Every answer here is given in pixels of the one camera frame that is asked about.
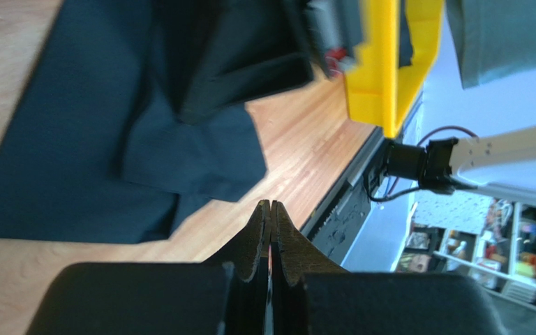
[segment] wooden table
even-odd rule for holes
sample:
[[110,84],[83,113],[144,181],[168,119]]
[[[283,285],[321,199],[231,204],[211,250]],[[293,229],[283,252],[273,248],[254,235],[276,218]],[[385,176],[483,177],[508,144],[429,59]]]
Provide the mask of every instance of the wooden table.
[[[0,139],[60,3],[0,0]],[[238,203],[210,202],[168,241],[124,246],[0,239],[0,334],[23,334],[51,280],[71,263],[201,261],[235,235],[264,198],[282,201],[299,227],[373,131],[347,118],[340,80],[318,80],[247,107],[267,176]]]

